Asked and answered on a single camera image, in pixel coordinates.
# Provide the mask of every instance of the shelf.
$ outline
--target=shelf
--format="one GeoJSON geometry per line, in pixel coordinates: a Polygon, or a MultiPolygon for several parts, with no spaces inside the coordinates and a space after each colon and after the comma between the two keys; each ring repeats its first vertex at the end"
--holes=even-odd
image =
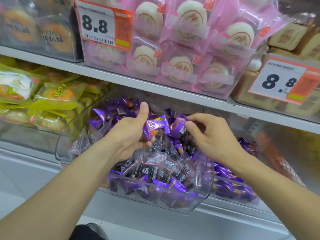
{"type": "Polygon", "coordinates": [[[256,118],[258,120],[272,122],[275,124],[289,126],[292,128],[320,134],[320,124],[242,105],[235,102],[232,98],[229,98],[227,101],[224,101],[192,92],[179,90],[176,88],[166,87],[144,80],[139,80],[129,76],[119,75],[112,72],[86,67],[84,62],[71,63],[4,46],[0,46],[0,54],[34,62],[48,67],[58,68],[61,70],[77,73],[84,76],[93,77],[115,84],[124,85],[131,88],[161,94],[171,98],[207,106],[214,109],[223,110],[226,112],[241,114],[244,116],[256,118]]]}

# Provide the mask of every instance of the person's right hand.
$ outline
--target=person's right hand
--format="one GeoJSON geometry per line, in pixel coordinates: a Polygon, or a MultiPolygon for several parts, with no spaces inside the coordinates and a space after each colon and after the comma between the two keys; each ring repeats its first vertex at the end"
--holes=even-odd
{"type": "Polygon", "coordinates": [[[238,164],[241,158],[249,155],[231,132],[224,118],[206,113],[195,113],[187,117],[185,127],[195,138],[197,146],[210,159],[225,166],[238,164]],[[194,122],[205,125],[202,133],[194,122]]]}

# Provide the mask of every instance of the forearm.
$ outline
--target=forearm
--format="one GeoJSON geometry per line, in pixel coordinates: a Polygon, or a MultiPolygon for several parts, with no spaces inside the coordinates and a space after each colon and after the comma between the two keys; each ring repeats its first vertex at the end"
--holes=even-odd
{"type": "Polygon", "coordinates": [[[242,156],[234,173],[242,178],[300,239],[319,239],[320,197],[264,165],[251,155],[242,156]]]}
{"type": "Polygon", "coordinates": [[[108,154],[92,146],[46,186],[0,221],[3,239],[68,239],[102,179],[115,164],[113,143],[108,154]]]}

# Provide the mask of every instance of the black pants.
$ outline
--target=black pants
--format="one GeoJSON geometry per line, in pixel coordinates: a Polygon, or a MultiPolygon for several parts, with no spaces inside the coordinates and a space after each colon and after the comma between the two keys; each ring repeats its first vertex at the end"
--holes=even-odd
{"type": "Polygon", "coordinates": [[[86,225],[77,225],[69,240],[105,240],[86,225]]]}

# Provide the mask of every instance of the price tag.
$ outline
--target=price tag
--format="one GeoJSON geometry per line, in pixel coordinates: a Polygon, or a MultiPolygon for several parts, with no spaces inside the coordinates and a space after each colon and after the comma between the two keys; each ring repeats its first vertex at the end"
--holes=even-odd
{"type": "Polygon", "coordinates": [[[302,104],[319,82],[319,68],[270,55],[248,91],[288,103],[302,104]]]}
{"type": "Polygon", "coordinates": [[[130,51],[132,11],[106,7],[85,0],[74,0],[74,3],[83,39],[130,51]]]}

